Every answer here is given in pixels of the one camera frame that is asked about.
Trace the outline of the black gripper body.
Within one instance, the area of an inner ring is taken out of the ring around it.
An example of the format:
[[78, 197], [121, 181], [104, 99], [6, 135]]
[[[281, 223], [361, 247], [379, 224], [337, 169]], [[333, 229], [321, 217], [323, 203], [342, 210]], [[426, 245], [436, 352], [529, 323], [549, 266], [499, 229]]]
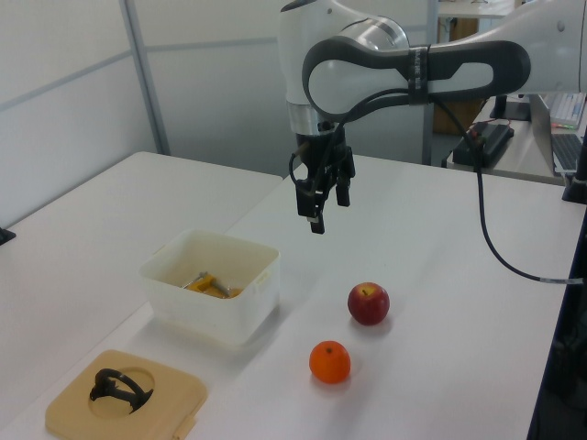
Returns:
[[355, 177], [352, 150], [347, 144], [346, 133], [342, 130], [318, 136], [295, 135], [299, 158], [306, 166], [307, 175], [303, 183], [313, 182], [318, 175]]

